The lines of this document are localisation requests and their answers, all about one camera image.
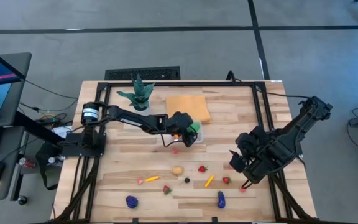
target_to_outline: small pink object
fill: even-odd
[[[173,148],[172,149],[172,154],[177,155],[177,154],[179,154],[179,151],[177,149]]]

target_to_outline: toy carrot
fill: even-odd
[[[160,178],[159,176],[155,176],[155,177],[150,177],[146,179],[146,182],[151,182],[153,180],[157,180],[158,178]]]
[[[212,175],[209,179],[208,179],[208,181],[205,183],[205,187],[208,187],[208,185],[212,182],[212,180],[214,179],[214,175]]]

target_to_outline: plastic vegetable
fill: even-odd
[[[181,167],[181,166],[175,166],[175,167],[173,167],[173,169],[172,169],[172,174],[174,174],[174,175],[182,175],[183,171],[184,171],[184,168],[183,168],[183,167]]]
[[[169,194],[172,192],[172,189],[169,188],[168,186],[164,186],[164,188],[162,189],[162,191],[164,192],[165,195]]]
[[[126,198],[128,208],[136,208],[138,201],[134,196],[128,196]]]
[[[209,179],[208,179],[208,181],[205,183],[205,187],[208,187],[208,185],[212,182],[212,180],[214,179],[214,175],[212,175]]]
[[[223,177],[222,180],[225,184],[229,184],[231,181],[230,177]]]
[[[146,182],[151,182],[153,180],[157,180],[158,178],[160,178],[160,176],[150,177],[146,179]]]
[[[218,192],[218,207],[224,208],[225,206],[226,206],[226,201],[224,199],[224,194],[223,194],[223,192],[219,191]]]
[[[150,106],[149,97],[152,94],[155,83],[144,86],[140,75],[137,75],[136,80],[133,80],[132,82],[134,84],[135,93],[123,93],[122,91],[117,91],[118,95],[128,98],[132,102],[130,105],[137,110],[148,108]]]
[[[204,165],[202,165],[198,168],[198,171],[205,172],[206,170],[208,170],[207,168],[208,168],[208,166],[205,167]]]

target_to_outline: green object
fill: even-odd
[[[198,133],[198,130],[200,130],[200,125],[198,123],[193,123],[193,124],[190,125],[190,127],[187,128],[188,132],[196,131],[196,133]]]
[[[149,97],[153,92],[155,83],[144,86],[140,75],[137,75],[136,80],[132,80],[132,82],[134,84],[135,93],[117,91],[118,95],[128,98],[131,101],[130,105],[137,110],[148,108],[150,106]]]

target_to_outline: yellow sponge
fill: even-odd
[[[172,117],[176,111],[180,111],[188,113],[193,121],[201,121],[202,123],[211,121],[204,95],[167,96],[166,102],[169,117]]]

